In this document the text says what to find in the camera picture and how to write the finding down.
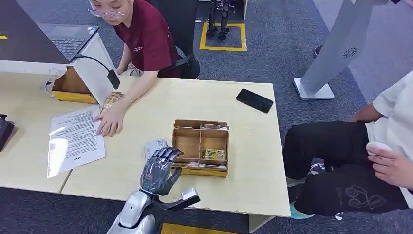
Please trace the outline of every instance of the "human hand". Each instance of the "human hand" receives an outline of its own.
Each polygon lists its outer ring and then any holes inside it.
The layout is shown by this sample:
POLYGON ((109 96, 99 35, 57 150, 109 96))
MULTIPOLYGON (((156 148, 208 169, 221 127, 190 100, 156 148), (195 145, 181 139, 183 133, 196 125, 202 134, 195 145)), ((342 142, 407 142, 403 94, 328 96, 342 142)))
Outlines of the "human hand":
POLYGON ((355 122, 357 122, 358 120, 357 120, 357 115, 353 115, 351 118, 350 118, 350 122, 352 122, 352 123, 355 123, 355 122))
POLYGON ((125 115, 125 111, 125 108, 115 104, 108 110, 103 111, 100 115, 96 116, 93 121, 101 120, 96 134, 113 137, 115 133, 120 133, 123 128, 123 116, 125 115))
POLYGON ((394 186, 413 189, 413 162, 406 156, 375 146, 367 146, 367 150, 375 154, 369 155, 368 159, 374 162, 377 178, 394 186))
POLYGON ((116 69, 116 73, 117 73, 118 75, 122 74, 124 71, 126 71, 126 67, 123 67, 123 68, 118 67, 118 68, 116 69))

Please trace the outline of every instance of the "wooden box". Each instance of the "wooden box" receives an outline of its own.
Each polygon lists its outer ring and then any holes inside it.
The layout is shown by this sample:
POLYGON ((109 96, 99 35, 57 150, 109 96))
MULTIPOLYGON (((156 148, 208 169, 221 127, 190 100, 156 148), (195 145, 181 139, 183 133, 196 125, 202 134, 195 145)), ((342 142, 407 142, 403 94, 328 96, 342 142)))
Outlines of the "wooden box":
POLYGON ((175 159, 173 168, 181 167, 182 174, 226 177, 228 174, 229 127, 225 122, 176 120, 172 145, 184 152, 175 159), (225 158, 203 159, 203 149, 224 150, 225 158), (191 162, 198 166, 188 165, 191 162))
POLYGON ((97 104, 96 99, 73 67, 68 67, 66 73, 55 80, 52 93, 61 101, 97 104))

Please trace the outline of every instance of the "glasses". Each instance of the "glasses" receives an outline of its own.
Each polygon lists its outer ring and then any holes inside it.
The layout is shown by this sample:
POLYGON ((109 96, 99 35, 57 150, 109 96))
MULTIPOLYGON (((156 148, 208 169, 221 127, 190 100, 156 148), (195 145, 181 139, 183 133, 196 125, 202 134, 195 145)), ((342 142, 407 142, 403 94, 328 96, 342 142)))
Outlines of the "glasses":
POLYGON ((99 10, 89 10, 92 14, 95 14, 97 16, 100 16, 104 18, 105 16, 108 16, 110 18, 115 18, 115 19, 120 19, 121 16, 125 15, 125 12, 120 12, 120 11, 99 11, 99 10))

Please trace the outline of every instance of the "laptop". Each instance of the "laptop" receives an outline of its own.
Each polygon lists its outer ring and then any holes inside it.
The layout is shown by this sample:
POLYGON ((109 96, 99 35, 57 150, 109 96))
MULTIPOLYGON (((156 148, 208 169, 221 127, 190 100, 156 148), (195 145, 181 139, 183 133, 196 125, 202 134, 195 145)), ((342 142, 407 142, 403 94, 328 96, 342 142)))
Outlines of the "laptop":
POLYGON ((88 43, 99 26, 38 23, 39 28, 68 61, 88 43))
POLYGON ((16 0, 1 0, 0 60, 70 64, 98 26, 36 24, 16 0))

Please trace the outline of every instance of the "robotic hand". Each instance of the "robotic hand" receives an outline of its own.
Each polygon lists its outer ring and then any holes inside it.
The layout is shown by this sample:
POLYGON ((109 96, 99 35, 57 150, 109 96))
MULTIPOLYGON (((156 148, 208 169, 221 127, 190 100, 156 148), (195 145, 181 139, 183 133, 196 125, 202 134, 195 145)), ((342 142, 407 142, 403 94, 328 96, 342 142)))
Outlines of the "robotic hand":
POLYGON ((181 174, 181 168, 176 168, 168 178, 173 161, 180 154, 180 150, 172 147, 155 151, 141 174, 141 189, 129 196, 106 234, 160 234, 168 210, 178 211, 200 201, 194 188, 182 193, 179 201, 159 200, 159 195, 167 195, 181 174))

